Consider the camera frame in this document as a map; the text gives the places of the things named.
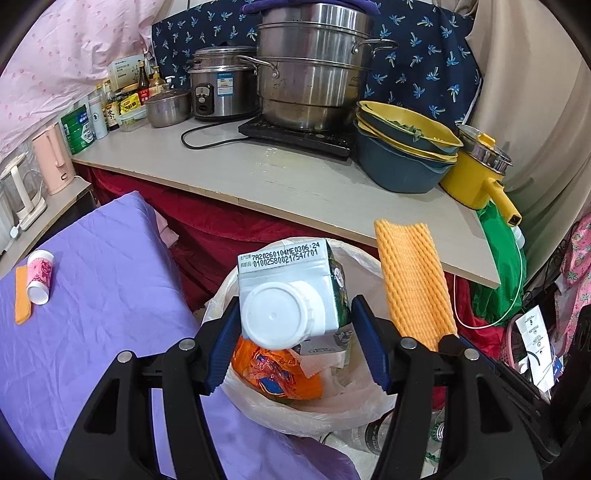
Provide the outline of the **yellow electric pot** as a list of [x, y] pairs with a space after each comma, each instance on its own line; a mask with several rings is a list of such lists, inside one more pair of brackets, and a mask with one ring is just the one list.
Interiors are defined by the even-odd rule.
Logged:
[[481, 210], [493, 201], [508, 226], [519, 226], [522, 216], [502, 184], [512, 165], [510, 157], [493, 137], [478, 128], [458, 124], [458, 130], [464, 147], [458, 151], [456, 164], [440, 181], [441, 188], [472, 210]]

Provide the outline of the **small steel lidded pot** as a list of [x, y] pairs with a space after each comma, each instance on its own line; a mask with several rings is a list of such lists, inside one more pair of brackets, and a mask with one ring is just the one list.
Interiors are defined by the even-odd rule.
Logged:
[[164, 128], [184, 122], [191, 116], [190, 90], [171, 89], [150, 97], [145, 103], [148, 123]]

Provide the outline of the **pink paper cup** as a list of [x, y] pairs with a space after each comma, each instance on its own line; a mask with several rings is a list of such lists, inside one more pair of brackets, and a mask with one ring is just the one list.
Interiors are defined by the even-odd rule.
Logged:
[[54, 255], [35, 250], [27, 259], [26, 293], [31, 303], [45, 305], [50, 298]]

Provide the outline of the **dark soy sauce bottle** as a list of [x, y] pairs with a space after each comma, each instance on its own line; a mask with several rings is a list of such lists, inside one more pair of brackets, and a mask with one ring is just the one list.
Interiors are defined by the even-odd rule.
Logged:
[[109, 131], [115, 131], [119, 128], [119, 124], [116, 119], [118, 115], [118, 102], [115, 100], [115, 97], [113, 96], [111, 83], [108, 79], [105, 79], [102, 82], [101, 88], [102, 108], [107, 129]]

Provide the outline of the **orange snack wrapper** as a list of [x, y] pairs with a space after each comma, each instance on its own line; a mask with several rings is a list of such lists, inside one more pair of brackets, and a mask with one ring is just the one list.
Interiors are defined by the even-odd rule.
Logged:
[[277, 401], [310, 401], [322, 397], [321, 376], [307, 377], [288, 350], [271, 351], [238, 338], [231, 358], [235, 373], [260, 394]]

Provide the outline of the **clear plastic bottle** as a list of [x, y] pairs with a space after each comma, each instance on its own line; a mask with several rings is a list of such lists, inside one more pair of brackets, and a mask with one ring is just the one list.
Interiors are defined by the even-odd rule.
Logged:
[[[380, 455], [393, 420], [393, 414], [393, 411], [388, 412], [380, 419], [365, 426], [337, 431], [334, 432], [334, 435], [353, 449]], [[444, 429], [445, 410], [433, 411], [425, 459], [434, 465], [438, 465], [440, 462]]]

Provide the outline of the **black induction cooktop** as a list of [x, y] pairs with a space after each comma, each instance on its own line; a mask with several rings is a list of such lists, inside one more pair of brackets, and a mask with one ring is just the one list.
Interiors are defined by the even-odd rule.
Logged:
[[273, 125], [263, 115], [239, 125], [238, 132], [252, 140], [328, 155], [342, 161], [349, 158], [355, 146], [355, 134], [349, 127], [341, 133], [293, 130]]

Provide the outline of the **orange foam net sleeve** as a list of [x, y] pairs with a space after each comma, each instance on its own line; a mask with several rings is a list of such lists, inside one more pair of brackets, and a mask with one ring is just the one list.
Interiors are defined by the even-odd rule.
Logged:
[[436, 352], [458, 334], [444, 270], [428, 226], [374, 223], [390, 318], [403, 337]]

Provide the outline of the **blue yellow stacked basins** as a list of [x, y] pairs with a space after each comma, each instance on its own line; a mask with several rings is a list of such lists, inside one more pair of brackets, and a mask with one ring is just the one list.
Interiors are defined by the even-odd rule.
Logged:
[[463, 147], [446, 125], [395, 105], [360, 101], [353, 119], [355, 160], [382, 188], [402, 194], [433, 190]]

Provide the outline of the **pink electric kettle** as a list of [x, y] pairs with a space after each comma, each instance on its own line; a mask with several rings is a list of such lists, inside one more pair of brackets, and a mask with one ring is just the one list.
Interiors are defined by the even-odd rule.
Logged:
[[32, 146], [50, 195], [59, 193], [73, 182], [75, 170], [57, 123], [34, 137]]

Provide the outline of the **purple cloth on pot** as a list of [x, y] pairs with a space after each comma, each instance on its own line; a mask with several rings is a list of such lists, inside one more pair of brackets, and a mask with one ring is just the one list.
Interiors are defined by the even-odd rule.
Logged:
[[242, 7], [240, 7], [240, 11], [242, 14], [249, 15], [276, 8], [318, 4], [341, 6], [372, 16], [378, 16], [381, 14], [380, 7], [377, 6], [377, 4], [373, 1], [368, 0], [259, 0], [242, 5]]

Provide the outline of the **white bottle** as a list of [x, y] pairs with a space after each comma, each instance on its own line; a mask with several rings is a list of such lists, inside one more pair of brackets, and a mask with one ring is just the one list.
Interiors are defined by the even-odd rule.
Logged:
[[92, 92], [88, 98], [89, 116], [97, 140], [101, 140], [108, 135], [101, 97], [97, 90]]

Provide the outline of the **green tin can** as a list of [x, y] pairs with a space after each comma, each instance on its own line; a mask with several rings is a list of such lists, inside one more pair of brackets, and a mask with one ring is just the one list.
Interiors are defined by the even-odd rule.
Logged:
[[62, 116], [60, 123], [72, 155], [82, 152], [96, 140], [85, 105]]

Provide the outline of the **green white milk carton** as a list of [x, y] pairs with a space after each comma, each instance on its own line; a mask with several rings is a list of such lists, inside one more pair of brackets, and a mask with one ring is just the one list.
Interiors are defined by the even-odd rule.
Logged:
[[242, 337], [301, 356], [342, 352], [353, 337], [345, 271], [324, 238], [238, 256]]

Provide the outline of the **steel rice cooker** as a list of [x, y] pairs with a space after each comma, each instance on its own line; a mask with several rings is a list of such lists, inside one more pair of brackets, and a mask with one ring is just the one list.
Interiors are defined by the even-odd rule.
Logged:
[[188, 74], [197, 119], [243, 118], [259, 111], [256, 67], [239, 55], [253, 57], [256, 47], [207, 47], [193, 53]]

